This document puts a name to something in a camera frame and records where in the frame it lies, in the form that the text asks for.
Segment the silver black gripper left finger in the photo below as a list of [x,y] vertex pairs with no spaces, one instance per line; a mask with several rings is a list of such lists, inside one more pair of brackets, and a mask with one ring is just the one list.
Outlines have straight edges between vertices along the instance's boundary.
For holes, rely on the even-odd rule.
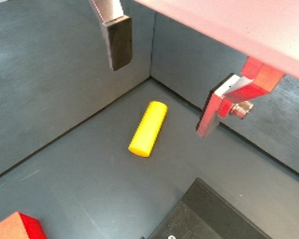
[[132,19],[124,14],[120,0],[88,0],[98,18],[109,67],[117,71],[132,60]]

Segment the silver red gripper right finger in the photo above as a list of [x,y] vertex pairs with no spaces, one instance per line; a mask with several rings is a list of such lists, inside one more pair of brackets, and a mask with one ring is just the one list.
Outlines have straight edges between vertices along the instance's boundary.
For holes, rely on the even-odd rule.
[[205,137],[228,115],[244,119],[252,110],[251,99],[272,92],[284,73],[248,57],[240,76],[229,74],[209,91],[196,133]]

